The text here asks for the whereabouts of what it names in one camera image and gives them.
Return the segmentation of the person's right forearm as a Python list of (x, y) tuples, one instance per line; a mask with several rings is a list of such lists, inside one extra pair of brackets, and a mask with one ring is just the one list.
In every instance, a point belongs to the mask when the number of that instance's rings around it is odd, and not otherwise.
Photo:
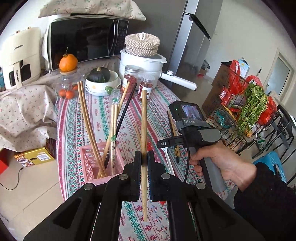
[(234, 210), (265, 240), (295, 240), (295, 192), (264, 163), (256, 177), (234, 197)]

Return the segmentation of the person's right hand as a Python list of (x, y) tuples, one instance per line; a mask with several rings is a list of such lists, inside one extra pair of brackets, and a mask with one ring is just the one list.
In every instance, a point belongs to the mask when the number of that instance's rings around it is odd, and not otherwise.
[(228, 149), (222, 142), (199, 149), (190, 157), (190, 164), (199, 176), (203, 175), (200, 160), (210, 158), (220, 169), (225, 181), (232, 181), (240, 191), (244, 191), (254, 180), (257, 168), (254, 164), (241, 159), (235, 152)]

